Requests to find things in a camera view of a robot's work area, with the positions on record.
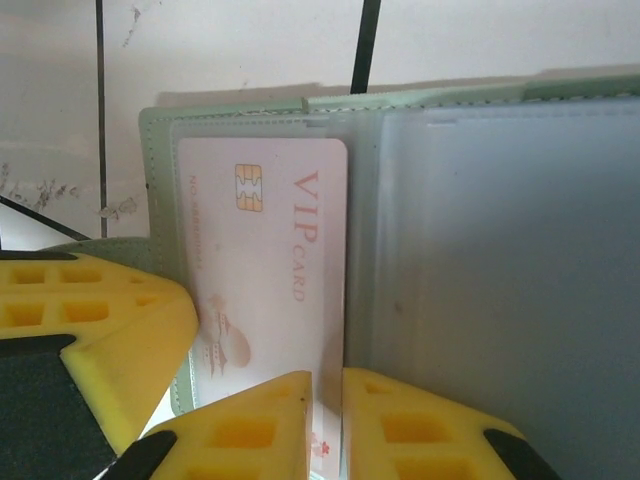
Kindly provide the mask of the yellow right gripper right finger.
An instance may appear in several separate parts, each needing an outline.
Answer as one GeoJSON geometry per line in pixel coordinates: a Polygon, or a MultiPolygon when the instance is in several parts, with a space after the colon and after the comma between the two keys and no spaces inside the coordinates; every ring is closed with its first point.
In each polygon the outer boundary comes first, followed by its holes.
{"type": "Polygon", "coordinates": [[[362,368],[342,381],[347,480],[562,480],[504,420],[362,368]]]}

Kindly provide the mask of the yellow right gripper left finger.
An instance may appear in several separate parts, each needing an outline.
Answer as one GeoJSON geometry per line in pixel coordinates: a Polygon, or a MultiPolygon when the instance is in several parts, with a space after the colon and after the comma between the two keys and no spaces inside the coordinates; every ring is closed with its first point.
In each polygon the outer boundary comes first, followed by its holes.
{"type": "Polygon", "coordinates": [[[294,371],[148,431],[102,480],[309,480],[312,376],[294,371]]]}

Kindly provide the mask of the pink VIP chip card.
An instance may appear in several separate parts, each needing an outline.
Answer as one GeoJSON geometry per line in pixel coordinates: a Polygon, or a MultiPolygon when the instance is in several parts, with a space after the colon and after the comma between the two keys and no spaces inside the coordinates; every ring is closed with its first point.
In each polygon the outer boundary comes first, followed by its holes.
{"type": "Polygon", "coordinates": [[[327,138],[177,146],[189,356],[201,407],[294,370],[313,380],[311,471],[339,480],[347,149],[327,138]]]}

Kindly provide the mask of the green card holder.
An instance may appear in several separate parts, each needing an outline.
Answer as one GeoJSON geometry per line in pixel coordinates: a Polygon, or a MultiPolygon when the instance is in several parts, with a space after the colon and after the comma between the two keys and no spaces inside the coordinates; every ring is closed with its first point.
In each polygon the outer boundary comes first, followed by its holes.
{"type": "Polygon", "coordinates": [[[65,245],[184,280],[177,144],[349,150],[345,360],[511,420],[562,480],[640,480],[640,75],[139,116],[151,233],[65,245]]]}

